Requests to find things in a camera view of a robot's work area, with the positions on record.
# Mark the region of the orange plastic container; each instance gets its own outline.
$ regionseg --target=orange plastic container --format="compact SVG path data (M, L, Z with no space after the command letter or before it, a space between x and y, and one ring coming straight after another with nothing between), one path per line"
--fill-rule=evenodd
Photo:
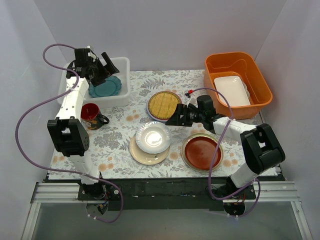
M254 59L244 52L226 52L213 54L205 60L206 72L204 86L216 89L214 79L227 76L239 76L246 84L250 93L251 105L231 107L235 119L253 118L264 106L272 100L272 93L258 69ZM213 100L216 112L230 117L226 104L222 103L216 92L207 90Z

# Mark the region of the wall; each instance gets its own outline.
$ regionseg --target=wall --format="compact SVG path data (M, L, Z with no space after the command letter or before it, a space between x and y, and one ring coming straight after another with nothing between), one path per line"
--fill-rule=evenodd
M0 239L20 239L36 182L46 172L20 154L14 138L20 116L30 107L58 93L60 71L47 66L42 50L54 38L32 0L0 0ZM48 58L64 65L59 48ZM20 139L26 153L49 165L53 144L46 123L58 112L56 102L35 110L21 125Z
M136 71L203 69L217 52L256 57L286 0L34 1L57 42L128 57Z
M319 230L320 2L288 0L256 61L272 92L263 110L286 153L313 239Z

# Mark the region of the beige plate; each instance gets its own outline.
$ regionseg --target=beige plate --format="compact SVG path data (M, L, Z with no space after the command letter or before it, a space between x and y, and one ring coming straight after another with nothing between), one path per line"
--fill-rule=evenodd
M133 136L130 141L130 153L132 157L139 163L144 165L155 165L161 163L168 156L170 146L163 152L158 154L149 154L142 151L136 142L136 136Z
M209 170L203 170L203 169L199 169L199 168L193 166L193 165L188 161L188 159L187 159L187 157L186 157L185 150L186 150L187 143L188 143L191 139L194 139L194 138L197 138L197 137L206 137L206 138L212 139L212 140L215 141L216 143L218 142L218 140L217 140L215 137L213 137L213 136L211 136L211 135L209 135L209 134L206 134L206 133L195 133L195 134L192 134L191 136L187 137L187 138L184 140L183 144L182 144L182 147L181 147L182 159L183 159L183 161L185 162L185 164L187 164L187 165L188 165L190 168L192 168L193 170L198 171L198 172L201 172L201 173L208 173ZM224 150L223 150L221 144L220 144L219 148L220 148L220 150L221 150L221 159L220 159L220 162L219 162L215 167L212 168L212 171L214 171L214 170L216 170L217 168L219 168L220 165L221 165L221 163L222 163L222 161L224 160Z

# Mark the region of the leaf pattern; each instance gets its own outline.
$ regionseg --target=leaf pattern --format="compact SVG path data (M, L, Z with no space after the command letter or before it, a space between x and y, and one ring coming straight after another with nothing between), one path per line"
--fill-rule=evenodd
M171 71L133 71L130 73L131 94L127 106L101 109L102 114L110 119L108 125L98 130L87 130L90 137L89 150L85 158L90 158L97 167L103 165L101 171L105 179L123 178L186 178L206 177L189 168L183 161L180 152L181 145L189 135L205 132L200 124L192 127L171 126L172 143L168 157L159 164L142 165L130 154L130 140L143 123L153 119L147 113L149 98L160 91L171 90L176 92L183 103L187 102L184 94L190 89L203 87L203 70L171 70ZM195 92L195 97L206 94L205 90ZM252 119L242 120L247 124L259 125L262 123L260 115ZM225 137L222 141L223 162L212 173L214 177L227 177L244 164L244 153L241 145ZM60 152L54 150L51 167L56 169L76 170L75 166ZM263 173L264 176L276 176L274 168ZM50 180L79 179L77 174L65 172L50 172Z

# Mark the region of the mug handle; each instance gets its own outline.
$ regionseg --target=mug handle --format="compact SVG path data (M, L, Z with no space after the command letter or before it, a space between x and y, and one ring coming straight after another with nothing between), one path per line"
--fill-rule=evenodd
M100 118L100 119L104 119L104 120L105 120L105 121L102 123L103 125L110 123L109 118L107 118L105 115L98 114L97 117Z

